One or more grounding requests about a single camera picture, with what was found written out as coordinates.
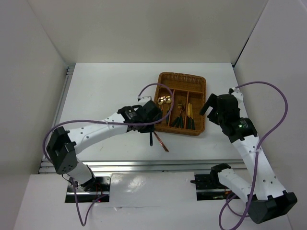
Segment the gold knife green handle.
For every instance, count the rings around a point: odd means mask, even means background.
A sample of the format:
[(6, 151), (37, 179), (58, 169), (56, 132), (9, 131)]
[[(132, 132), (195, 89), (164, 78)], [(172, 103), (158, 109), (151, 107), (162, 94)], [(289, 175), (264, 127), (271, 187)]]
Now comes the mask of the gold knife green handle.
[(190, 109), (190, 103), (188, 103), (187, 117), (188, 117), (188, 129), (191, 129), (191, 109)]
[(153, 146), (153, 132), (150, 132), (149, 143), (150, 146)]
[(194, 124), (194, 119), (193, 119), (193, 108), (192, 108), (192, 104), (190, 104), (190, 127), (192, 130), (195, 130), (195, 124)]

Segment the brown wicker cutlery tray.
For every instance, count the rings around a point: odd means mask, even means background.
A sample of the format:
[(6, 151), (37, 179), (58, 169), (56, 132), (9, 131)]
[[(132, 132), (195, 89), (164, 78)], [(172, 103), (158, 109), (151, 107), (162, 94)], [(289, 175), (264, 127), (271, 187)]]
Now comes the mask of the brown wicker cutlery tray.
[[(184, 73), (162, 72), (159, 75), (158, 83), (161, 83), (170, 89), (173, 94), (172, 103), (174, 104), (174, 107), (169, 115), (169, 125), (166, 124), (165, 119), (155, 125), (156, 131), (188, 136), (200, 135), (205, 130), (205, 118), (204, 116), (199, 115), (199, 112), (206, 101), (206, 79), (201, 76)], [(161, 96), (168, 95), (170, 95), (169, 91), (159, 85), (156, 88), (154, 100), (158, 105), (158, 99)], [(175, 118), (179, 116), (179, 109), (177, 107), (179, 103), (182, 103), (185, 108), (183, 114), (184, 128), (170, 126)], [(195, 130), (188, 129), (188, 103), (192, 104)], [(165, 116), (166, 112), (167, 104), (164, 104), (161, 116)]]

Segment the gold fork green handle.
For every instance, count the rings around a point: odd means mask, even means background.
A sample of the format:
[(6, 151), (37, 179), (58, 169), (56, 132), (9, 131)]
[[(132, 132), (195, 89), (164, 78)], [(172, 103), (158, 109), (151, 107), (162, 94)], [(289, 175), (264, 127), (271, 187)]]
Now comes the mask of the gold fork green handle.
[(182, 103), (179, 103), (178, 108), (180, 109), (179, 126), (180, 128), (184, 128), (184, 120), (183, 120), (183, 114), (185, 111), (184, 105)]
[(177, 127), (177, 128), (184, 128), (183, 123), (183, 111), (184, 111), (184, 105), (182, 103), (179, 103), (177, 105), (179, 109), (179, 116), (175, 118), (175, 120), (171, 123), (171, 127)]
[(174, 127), (180, 127), (179, 126), (179, 116), (175, 119), (174, 123)]

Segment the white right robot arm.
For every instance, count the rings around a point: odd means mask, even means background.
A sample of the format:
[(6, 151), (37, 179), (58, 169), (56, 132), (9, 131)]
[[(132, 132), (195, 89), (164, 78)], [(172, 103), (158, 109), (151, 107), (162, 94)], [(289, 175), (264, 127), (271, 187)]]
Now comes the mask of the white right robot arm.
[(211, 168), (209, 182), (215, 188), (222, 185), (229, 188), (245, 203), (252, 221), (260, 224), (287, 214), (297, 203), (297, 197), (277, 179), (262, 147), (258, 146), (260, 138), (251, 120), (240, 116), (238, 104), (242, 98), (239, 92), (211, 94), (200, 115), (212, 108), (207, 116), (209, 121), (221, 127), (239, 152), (253, 181), (249, 184), (230, 165), (222, 163)]

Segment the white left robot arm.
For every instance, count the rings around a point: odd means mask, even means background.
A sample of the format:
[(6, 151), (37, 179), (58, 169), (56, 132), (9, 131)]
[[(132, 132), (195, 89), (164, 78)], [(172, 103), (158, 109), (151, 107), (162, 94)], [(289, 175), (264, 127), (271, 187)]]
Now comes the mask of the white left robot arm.
[(96, 177), (88, 165), (77, 158), (86, 148), (107, 138), (130, 131), (154, 132), (161, 109), (148, 100), (140, 105), (124, 106), (102, 122), (73, 130), (59, 126), (52, 132), (46, 151), (57, 174), (67, 174), (84, 191), (94, 188)]

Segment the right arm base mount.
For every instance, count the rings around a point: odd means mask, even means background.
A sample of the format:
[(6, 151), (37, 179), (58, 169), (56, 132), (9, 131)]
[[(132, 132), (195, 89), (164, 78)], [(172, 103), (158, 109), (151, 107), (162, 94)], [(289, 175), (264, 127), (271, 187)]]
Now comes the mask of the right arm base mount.
[(197, 201), (224, 200), (233, 192), (222, 185), (218, 179), (218, 173), (224, 169), (231, 169), (231, 166), (222, 163), (211, 168), (209, 174), (196, 174), (190, 183), (195, 185)]

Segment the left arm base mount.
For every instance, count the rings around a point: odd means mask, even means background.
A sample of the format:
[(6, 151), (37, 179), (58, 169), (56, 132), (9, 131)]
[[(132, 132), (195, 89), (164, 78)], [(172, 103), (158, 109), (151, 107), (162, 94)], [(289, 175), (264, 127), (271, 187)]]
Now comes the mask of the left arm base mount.
[[(70, 177), (65, 174), (62, 178), (68, 182), (65, 203), (75, 203)], [(89, 188), (81, 187), (77, 181), (75, 181), (75, 185), (79, 203), (91, 203), (98, 198), (98, 203), (108, 203), (110, 200), (111, 175), (97, 176), (96, 181)]]

